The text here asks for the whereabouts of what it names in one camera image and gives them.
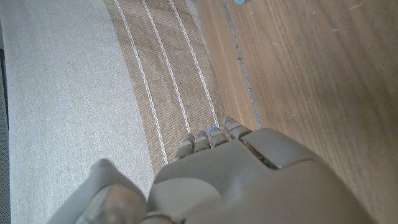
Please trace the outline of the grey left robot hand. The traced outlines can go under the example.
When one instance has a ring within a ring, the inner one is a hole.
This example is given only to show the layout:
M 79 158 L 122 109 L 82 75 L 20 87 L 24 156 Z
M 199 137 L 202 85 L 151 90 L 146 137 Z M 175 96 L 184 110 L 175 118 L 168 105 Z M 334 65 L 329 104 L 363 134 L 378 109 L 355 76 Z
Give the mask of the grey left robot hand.
M 99 160 L 50 223 L 372 223 L 325 162 L 273 129 L 230 117 L 185 136 L 148 196 Z

